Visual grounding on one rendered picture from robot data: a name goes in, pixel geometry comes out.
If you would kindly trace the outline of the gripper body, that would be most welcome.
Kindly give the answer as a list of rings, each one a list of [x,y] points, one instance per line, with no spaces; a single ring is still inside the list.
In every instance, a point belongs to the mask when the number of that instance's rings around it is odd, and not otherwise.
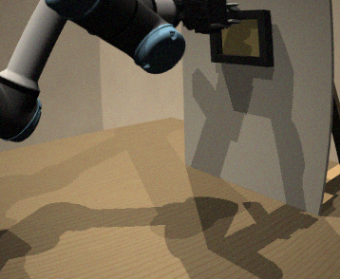
[[[180,20],[188,30],[195,28],[228,28],[214,27],[211,24],[228,24],[226,0],[173,0],[176,5],[176,14],[172,25],[177,27]],[[189,3],[189,9],[188,9]],[[182,18],[182,19],[181,19]],[[202,18],[202,19],[189,19]],[[208,23],[208,24],[207,24]]]

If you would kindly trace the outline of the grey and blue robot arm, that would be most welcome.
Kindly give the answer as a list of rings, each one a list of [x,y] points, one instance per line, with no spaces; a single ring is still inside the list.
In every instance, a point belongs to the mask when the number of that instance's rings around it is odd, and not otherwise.
[[[42,113],[38,80],[67,20],[126,53],[144,71],[161,74],[185,51],[172,25],[176,13],[173,0],[40,0],[0,72],[0,139],[21,142],[35,130]]]

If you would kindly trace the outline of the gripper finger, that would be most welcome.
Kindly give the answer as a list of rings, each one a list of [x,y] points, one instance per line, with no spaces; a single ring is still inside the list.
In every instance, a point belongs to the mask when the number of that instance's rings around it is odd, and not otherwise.
[[[232,23],[232,21],[234,22],[239,22],[239,23]],[[211,26],[214,27],[232,27],[236,24],[240,24],[241,19],[230,19],[228,20],[228,24],[211,24]],[[201,34],[213,34],[215,32],[217,32],[218,30],[221,29],[226,29],[226,28],[201,28],[201,29],[197,29],[195,28],[195,33],[201,33]]]
[[[227,3],[227,10],[228,11],[236,11],[236,10],[241,10],[241,9],[239,9],[238,7],[236,7],[236,6],[238,6],[238,4],[236,4],[236,3],[229,3],[229,2],[227,2],[226,1],[226,3]],[[232,6],[231,6],[232,5]]]

